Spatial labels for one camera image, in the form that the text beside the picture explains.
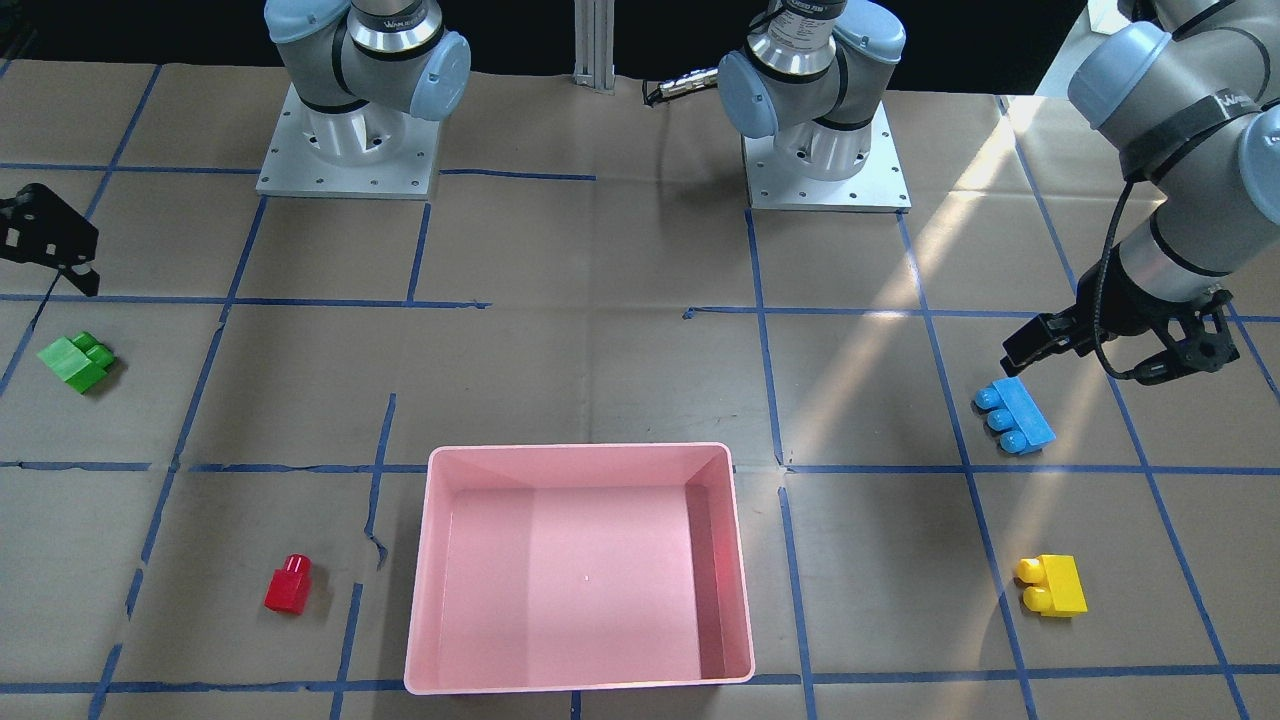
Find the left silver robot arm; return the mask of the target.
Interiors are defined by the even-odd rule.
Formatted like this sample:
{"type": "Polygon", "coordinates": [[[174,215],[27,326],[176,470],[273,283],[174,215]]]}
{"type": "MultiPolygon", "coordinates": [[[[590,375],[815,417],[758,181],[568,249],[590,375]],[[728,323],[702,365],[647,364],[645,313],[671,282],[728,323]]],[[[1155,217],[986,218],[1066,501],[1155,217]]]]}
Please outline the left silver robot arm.
{"type": "MultiPolygon", "coordinates": [[[[1071,77],[1073,106],[1117,151],[1125,190],[1076,300],[1004,342],[1015,377],[1057,354],[1094,355],[1120,380],[1157,386],[1238,359],[1222,281],[1277,242],[1277,4],[1121,1],[1132,20],[1071,77]],[[1160,204],[1116,240],[1139,183],[1160,204]]],[[[716,68],[736,131],[799,152],[820,181],[856,173],[905,28],[870,1],[773,1],[716,68]]]]}

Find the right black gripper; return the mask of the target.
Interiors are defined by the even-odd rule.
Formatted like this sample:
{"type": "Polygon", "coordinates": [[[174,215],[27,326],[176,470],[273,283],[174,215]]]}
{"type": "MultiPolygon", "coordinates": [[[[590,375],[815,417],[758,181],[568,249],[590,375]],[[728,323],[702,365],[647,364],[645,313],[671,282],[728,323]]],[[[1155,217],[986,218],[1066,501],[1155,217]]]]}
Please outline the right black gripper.
{"type": "Polygon", "coordinates": [[[91,299],[100,292],[92,268],[99,237],[96,225],[45,184],[26,184],[1,201],[1,259],[54,269],[91,299]]]}

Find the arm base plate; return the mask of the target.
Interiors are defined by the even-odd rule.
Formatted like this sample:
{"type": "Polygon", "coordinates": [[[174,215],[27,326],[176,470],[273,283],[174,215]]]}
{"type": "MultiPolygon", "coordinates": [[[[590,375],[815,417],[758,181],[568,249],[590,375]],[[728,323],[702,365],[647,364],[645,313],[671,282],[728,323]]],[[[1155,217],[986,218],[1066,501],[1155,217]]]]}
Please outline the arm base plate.
{"type": "Polygon", "coordinates": [[[426,201],[440,128],[371,102],[320,113],[289,87],[256,190],[271,197],[426,201]]]}
{"type": "Polygon", "coordinates": [[[901,213],[913,205],[883,104],[851,132],[808,122],[741,142],[754,209],[901,213]]]}

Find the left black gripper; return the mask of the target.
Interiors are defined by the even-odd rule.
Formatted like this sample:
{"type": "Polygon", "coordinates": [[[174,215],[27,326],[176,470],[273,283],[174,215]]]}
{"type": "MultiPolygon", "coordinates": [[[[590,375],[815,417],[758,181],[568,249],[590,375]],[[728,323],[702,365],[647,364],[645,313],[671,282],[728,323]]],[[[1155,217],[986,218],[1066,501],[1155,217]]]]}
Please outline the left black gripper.
{"type": "Polygon", "coordinates": [[[1037,314],[1002,342],[1006,377],[1018,377],[1052,355],[1075,348],[1084,357],[1100,342],[1146,333],[1155,334],[1164,348],[1130,370],[1114,368],[1112,377],[1158,386],[1219,372],[1240,357],[1225,318],[1225,305],[1233,300],[1229,290],[1213,286],[1188,302],[1169,302],[1139,288],[1119,263],[1101,270],[1096,263],[1079,281],[1075,314],[1037,314]]]}

